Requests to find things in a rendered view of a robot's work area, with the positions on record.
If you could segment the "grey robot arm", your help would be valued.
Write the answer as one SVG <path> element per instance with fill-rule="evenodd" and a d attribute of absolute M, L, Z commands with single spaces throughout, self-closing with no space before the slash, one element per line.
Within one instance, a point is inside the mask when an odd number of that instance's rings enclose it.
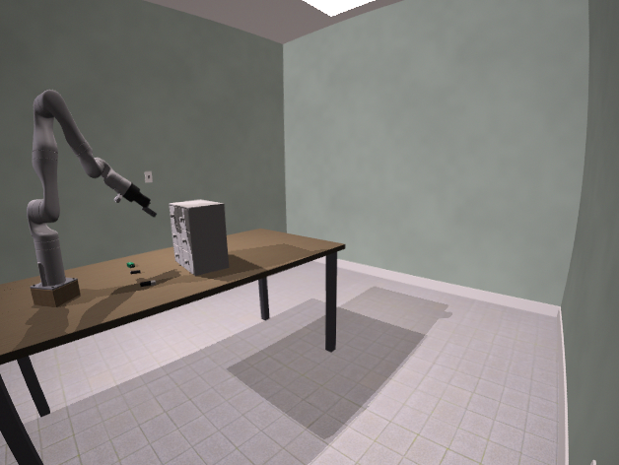
<path fill-rule="evenodd" d="M 47 90 L 34 100 L 33 167 L 43 187 L 43 199 L 32 200 L 27 217 L 43 287 L 66 281 L 58 232 L 46 223 L 54 223 L 60 214 L 57 163 L 58 148 L 53 135 L 54 117 L 59 122 L 66 141 L 78 157 L 85 173 L 91 178 L 101 176 L 114 189 L 122 176 L 104 160 L 93 157 L 93 150 L 78 129 L 63 97 Z"/>

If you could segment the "small grey chest of drawers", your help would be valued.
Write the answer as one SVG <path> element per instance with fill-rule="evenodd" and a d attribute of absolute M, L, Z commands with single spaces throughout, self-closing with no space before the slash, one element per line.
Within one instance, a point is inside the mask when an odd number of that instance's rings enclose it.
<path fill-rule="evenodd" d="M 202 207 L 186 207 L 198 201 L 170 203 L 177 209 L 188 209 L 189 230 L 184 230 L 190 232 L 192 253 L 172 242 L 192 254 L 194 274 L 175 261 L 194 276 L 229 268 L 225 203 L 210 201 L 199 205 Z"/>

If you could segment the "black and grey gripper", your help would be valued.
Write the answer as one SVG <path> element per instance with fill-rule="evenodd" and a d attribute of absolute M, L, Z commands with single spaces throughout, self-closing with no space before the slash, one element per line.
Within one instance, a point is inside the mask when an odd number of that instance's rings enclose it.
<path fill-rule="evenodd" d="M 157 213 L 151 210 L 150 208 L 148 208 L 148 206 L 151 204 L 150 203 L 151 199 L 143 195 L 140 192 L 140 188 L 135 186 L 132 182 L 122 177 L 120 182 L 117 184 L 117 186 L 113 190 L 118 193 L 118 197 L 116 195 L 114 198 L 114 201 L 116 203 L 119 203 L 122 197 L 124 197 L 130 202 L 134 200 L 139 205 L 143 206 L 142 208 L 143 211 L 150 214 L 154 218 L 156 217 Z"/>

